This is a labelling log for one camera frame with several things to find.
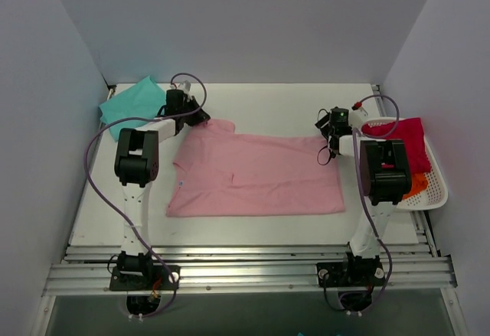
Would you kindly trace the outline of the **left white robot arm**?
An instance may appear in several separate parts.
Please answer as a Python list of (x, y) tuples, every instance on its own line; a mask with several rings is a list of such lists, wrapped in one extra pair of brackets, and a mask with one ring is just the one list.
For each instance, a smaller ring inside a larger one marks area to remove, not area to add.
[(122, 185), (124, 231), (116, 268), (127, 274), (136, 289), (147, 289), (154, 281), (149, 241), (149, 195), (159, 172), (159, 145), (178, 135), (184, 126), (197, 126), (210, 119), (190, 94), (185, 81), (166, 92), (165, 105), (150, 122), (136, 129), (120, 131), (115, 158), (115, 173)]

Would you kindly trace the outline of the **pink t-shirt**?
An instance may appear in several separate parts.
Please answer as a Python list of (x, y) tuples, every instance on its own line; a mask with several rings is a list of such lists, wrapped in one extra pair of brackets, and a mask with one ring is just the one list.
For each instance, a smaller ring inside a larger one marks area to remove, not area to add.
[(320, 136), (243, 134), (227, 120), (191, 128), (173, 161), (168, 217), (270, 217), (345, 210), (338, 166)]

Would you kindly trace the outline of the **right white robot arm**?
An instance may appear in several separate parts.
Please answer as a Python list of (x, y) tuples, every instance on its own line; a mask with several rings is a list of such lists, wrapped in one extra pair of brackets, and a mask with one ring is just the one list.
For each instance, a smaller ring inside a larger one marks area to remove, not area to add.
[(363, 213), (348, 242), (350, 259), (340, 265), (340, 275), (348, 284), (358, 284), (368, 274), (364, 261), (376, 260), (391, 214), (411, 189), (410, 165), (405, 144), (390, 139), (399, 120), (381, 135), (365, 134), (368, 114), (362, 106), (354, 109), (320, 109), (315, 127), (326, 139), (328, 160), (342, 156), (354, 159), (356, 182)]

